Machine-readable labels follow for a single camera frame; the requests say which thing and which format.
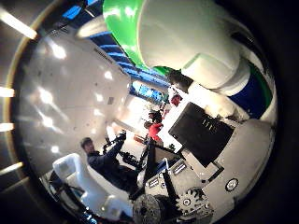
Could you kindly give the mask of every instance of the seat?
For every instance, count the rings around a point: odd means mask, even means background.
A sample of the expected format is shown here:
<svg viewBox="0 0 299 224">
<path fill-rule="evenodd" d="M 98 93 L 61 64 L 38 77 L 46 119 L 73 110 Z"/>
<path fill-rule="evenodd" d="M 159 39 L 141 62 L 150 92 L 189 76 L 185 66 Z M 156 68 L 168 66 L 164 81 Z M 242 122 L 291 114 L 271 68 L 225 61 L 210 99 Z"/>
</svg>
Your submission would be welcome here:
<svg viewBox="0 0 299 224">
<path fill-rule="evenodd" d="M 131 203 L 114 194 L 109 194 L 101 184 L 96 182 L 79 154 L 72 153 L 56 160 L 53 163 L 53 169 L 57 176 L 66 183 L 69 177 L 75 176 L 76 182 L 85 191 L 80 198 L 82 203 L 98 216 L 119 220 L 121 213 L 124 212 L 132 217 Z"/>
</svg>

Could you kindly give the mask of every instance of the ceiling light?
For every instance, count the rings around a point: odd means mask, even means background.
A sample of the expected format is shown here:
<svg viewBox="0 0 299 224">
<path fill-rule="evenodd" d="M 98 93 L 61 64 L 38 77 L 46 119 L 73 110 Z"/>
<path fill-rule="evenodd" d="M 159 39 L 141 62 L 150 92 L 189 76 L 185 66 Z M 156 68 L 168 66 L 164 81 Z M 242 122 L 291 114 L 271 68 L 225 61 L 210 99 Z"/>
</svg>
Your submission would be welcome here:
<svg viewBox="0 0 299 224">
<path fill-rule="evenodd" d="M 82 25 L 78 29 L 76 36 L 79 38 L 85 38 L 105 31 L 107 31 L 107 26 L 104 17 L 101 15 Z"/>
<path fill-rule="evenodd" d="M 102 102 L 103 100 L 104 100 L 104 97 L 103 97 L 103 95 L 101 95 L 101 94 L 95 94 L 95 97 L 96 97 L 96 100 L 98 101 L 98 102 Z"/>
<path fill-rule="evenodd" d="M 58 153 L 58 152 L 59 152 L 59 147 L 57 147 L 57 146 L 52 146 L 51 149 L 50 149 L 50 151 L 51 151 L 52 153 Z"/>
<path fill-rule="evenodd" d="M 15 91 L 10 88 L 0 87 L 0 96 L 1 97 L 13 97 Z"/>
<path fill-rule="evenodd" d="M 113 80 L 113 77 L 112 77 L 112 74 L 111 74 L 110 71 L 106 71 L 106 72 L 104 73 L 104 76 L 105 76 L 106 79 Z"/>
<path fill-rule="evenodd" d="M 63 47 L 58 46 L 57 44 L 52 45 L 53 54 L 58 59 L 64 59 L 66 57 L 65 50 Z"/>
<path fill-rule="evenodd" d="M 52 94 L 49 91 L 45 91 L 43 89 L 39 90 L 40 92 L 40 99 L 45 104 L 51 104 L 53 101 Z"/>
<path fill-rule="evenodd" d="M 13 130 L 13 123 L 0 123 L 0 132 Z"/>
<path fill-rule="evenodd" d="M 49 118 L 49 117 L 43 117 L 43 124 L 45 127 L 53 127 L 53 119 Z"/>
<path fill-rule="evenodd" d="M 103 114 L 101 113 L 101 111 L 99 109 L 94 109 L 93 114 L 95 116 L 103 116 Z"/>
<path fill-rule="evenodd" d="M 29 26 L 25 25 L 23 22 L 19 21 L 17 18 L 9 14 L 6 10 L 0 7 L 0 21 L 3 21 L 10 27 L 16 29 L 20 33 L 26 35 L 31 39 L 35 39 L 37 32 L 31 29 Z"/>
</svg>

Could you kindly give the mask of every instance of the blue panel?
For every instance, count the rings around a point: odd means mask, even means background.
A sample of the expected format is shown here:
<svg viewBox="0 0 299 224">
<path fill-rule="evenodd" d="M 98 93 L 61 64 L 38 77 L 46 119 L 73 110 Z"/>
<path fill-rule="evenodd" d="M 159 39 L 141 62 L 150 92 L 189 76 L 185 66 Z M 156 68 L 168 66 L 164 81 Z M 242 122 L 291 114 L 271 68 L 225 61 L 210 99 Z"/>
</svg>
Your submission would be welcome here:
<svg viewBox="0 0 299 224">
<path fill-rule="evenodd" d="M 105 52 L 114 52 L 114 53 L 120 53 L 120 54 L 123 54 L 122 50 L 121 49 L 118 49 L 118 48 L 103 48 L 103 50 Z"/>
<path fill-rule="evenodd" d="M 80 10 L 81 7 L 73 6 L 64 13 L 63 17 L 73 20 L 79 14 Z"/>
<path fill-rule="evenodd" d="M 117 62 L 117 64 L 124 65 L 124 66 L 129 66 L 129 67 L 133 67 L 133 65 L 131 63 Z"/>
<path fill-rule="evenodd" d="M 91 4 L 93 4 L 93 3 L 95 3 L 97 0 L 87 0 L 87 5 L 89 6 L 89 5 L 91 5 Z"/>
<path fill-rule="evenodd" d="M 101 49 L 105 49 L 105 48 L 119 48 L 119 45 L 101 45 L 100 48 Z"/>
<path fill-rule="evenodd" d="M 104 32 L 98 33 L 96 35 L 91 35 L 90 38 L 94 38 L 96 36 L 101 36 L 101 35 L 110 35 L 110 34 L 111 34 L 110 31 L 104 31 Z"/>
<path fill-rule="evenodd" d="M 263 89 L 253 74 L 250 74 L 249 82 L 245 88 L 229 98 L 248 112 L 252 119 L 259 119 L 266 108 Z"/>
<path fill-rule="evenodd" d="M 117 55 L 111 55 L 111 58 L 114 59 L 116 62 L 123 62 L 123 63 L 130 63 L 129 59 L 127 57 L 120 57 Z"/>
<path fill-rule="evenodd" d="M 110 56 L 119 56 L 119 57 L 127 57 L 123 53 L 118 53 L 118 52 L 109 52 L 108 55 Z"/>
</svg>

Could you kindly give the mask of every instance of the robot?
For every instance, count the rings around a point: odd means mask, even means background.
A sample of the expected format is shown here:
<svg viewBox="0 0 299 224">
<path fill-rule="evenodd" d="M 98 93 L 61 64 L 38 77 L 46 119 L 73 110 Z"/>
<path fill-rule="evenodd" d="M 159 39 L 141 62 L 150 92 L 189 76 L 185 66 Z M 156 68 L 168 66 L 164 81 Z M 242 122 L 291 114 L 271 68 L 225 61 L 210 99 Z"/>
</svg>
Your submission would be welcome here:
<svg viewBox="0 0 299 224">
<path fill-rule="evenodd" d="M 211 0 L 106 0 L 103 11 L 136 65 L 193 80 L 159 133 L 180 159 L 144 178 L 135 222 L 216 222 L 253 188 L 273 146 L 277 99 L 263 54 Z"/>
</svg>

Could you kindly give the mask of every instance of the person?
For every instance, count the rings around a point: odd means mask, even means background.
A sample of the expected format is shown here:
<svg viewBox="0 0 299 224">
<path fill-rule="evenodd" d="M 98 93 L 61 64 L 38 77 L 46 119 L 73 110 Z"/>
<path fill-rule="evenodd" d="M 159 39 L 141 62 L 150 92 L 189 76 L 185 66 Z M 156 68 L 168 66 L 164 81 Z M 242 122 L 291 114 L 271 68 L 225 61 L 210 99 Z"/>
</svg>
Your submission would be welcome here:
<svg viewBox="0 0 299 224">
<path fill-rule="evenodd" d="M 93 140 L 85 137 L 81 140 L 80 145 L 87 154 L 87 163 L 104 179 L 109 181 L 118 189 L 127 191 L 129 194 L 137 190 L 137 171 L 129 167 L 120 165 L 116 159 L 117 154 L 121 151 L 121 147 L 125 140 L 125 134 L 121 134 L 117 138 L 116 145 L 105 155 L 100 155 L 99 151 L 94 149 Z"/>
<path fill-rule="evenodd" d="M 153 123 L 161 123 L 162 122 L 162 115 L 160 113 L 160 111 L 156 111 L 156 110 L 152 110 L 149 112 L 149 119 L 151 119 L 151 121 Z"/>
<path fill-rule="evenodd" d="M 153 140 L 156 142 L 162 142 L 161 138 L 157 135 L 158 132 L 161 130 L 163 127 L 162 123 L 151 123 L 149 121 L 146 121 L 144 123 L 144 127 L 146 129 L 149 129 L 149 137 L 151 137 Z"/>
<path fill-rule="evenodd" d="M 163 146 L 164 143 L 162 139 L 157 135 L 158 132 L 163 127 L 162 123 L 151 123 L 146 121 L 144 123 L 144 127 L 149 130 L 149 136 L 156 142 L 156 145 Z M 161 162 L 164 158 L 167 158 L 169 161 L 175 158 L 175 154 L 161 150 L 160 148 L 155 148 L 155 161 Z"/>
</svg>

